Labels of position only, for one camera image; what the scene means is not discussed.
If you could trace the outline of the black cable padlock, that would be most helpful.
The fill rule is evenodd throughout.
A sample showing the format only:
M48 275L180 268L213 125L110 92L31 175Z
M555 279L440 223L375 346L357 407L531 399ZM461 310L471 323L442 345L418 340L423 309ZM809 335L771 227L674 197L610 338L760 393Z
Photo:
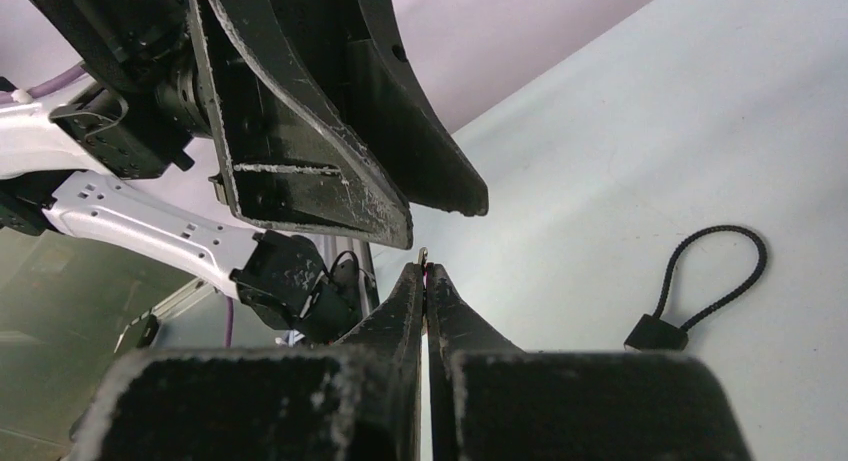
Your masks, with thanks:
M682 325L675 326L662 320L671 295L674 274L684 252L696 241L713 234L734 233L747 238L755 247L757 259L751 274L737 287L709 304ZM754 230L739 225L715 225L696 231L685 237L672 251L666 264L657 305L651 313L643 314L625 339L627 349L647 351L682 352L688 345L689 332L709 316L740 298L750 290L764 275L768 267L769 250L765 239Z

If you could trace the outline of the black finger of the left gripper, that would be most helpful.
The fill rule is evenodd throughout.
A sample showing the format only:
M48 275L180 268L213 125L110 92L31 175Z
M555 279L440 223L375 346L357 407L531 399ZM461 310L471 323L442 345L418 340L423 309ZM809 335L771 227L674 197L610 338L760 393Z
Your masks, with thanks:
M465 216L487 214L487 185L425 95L392 0L270 2L341 121L409 202Z
M232 214L407 249L409 204L345 124L270 0L189 0L202 105Z

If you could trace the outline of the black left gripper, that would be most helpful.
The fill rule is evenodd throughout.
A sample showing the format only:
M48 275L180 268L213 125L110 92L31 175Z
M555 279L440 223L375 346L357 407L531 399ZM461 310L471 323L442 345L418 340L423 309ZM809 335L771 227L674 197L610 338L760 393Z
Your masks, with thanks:
M94 82L50 121L121 179L191 169L210 133L187 27L189 0L28 0Z

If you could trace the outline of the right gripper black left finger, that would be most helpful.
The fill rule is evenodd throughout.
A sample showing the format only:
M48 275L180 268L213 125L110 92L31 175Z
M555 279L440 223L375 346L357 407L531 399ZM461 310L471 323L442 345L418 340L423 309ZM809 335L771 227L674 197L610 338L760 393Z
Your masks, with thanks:
M416 460L424 274L329 346L137 350L104 377L73 460Z

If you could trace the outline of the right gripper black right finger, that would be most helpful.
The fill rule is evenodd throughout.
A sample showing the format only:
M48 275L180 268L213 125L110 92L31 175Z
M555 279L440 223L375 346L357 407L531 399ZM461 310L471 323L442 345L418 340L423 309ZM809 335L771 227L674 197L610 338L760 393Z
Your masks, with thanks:
M679 354L530 352L426 269L437 460L747 460L717 378Z

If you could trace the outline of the silver key with ring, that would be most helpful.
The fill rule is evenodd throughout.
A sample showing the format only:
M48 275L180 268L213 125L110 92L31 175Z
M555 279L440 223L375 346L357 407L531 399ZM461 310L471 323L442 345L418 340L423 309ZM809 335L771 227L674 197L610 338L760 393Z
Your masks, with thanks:
M428 249L426 247L421 247L420 250L419 250L419 253L418 253L417 263L420 266L425 266L426 263L427 263L427 257L428 257Z

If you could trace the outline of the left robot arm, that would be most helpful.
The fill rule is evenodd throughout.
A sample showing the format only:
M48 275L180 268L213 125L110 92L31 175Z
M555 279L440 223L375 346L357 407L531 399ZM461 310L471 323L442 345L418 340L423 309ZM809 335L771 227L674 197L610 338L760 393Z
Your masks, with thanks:
M354 256L408 249L414 204L483 216L392 0L28 0L92 83L1 90L1 224L183 270L270 328L330 344L364 316Z

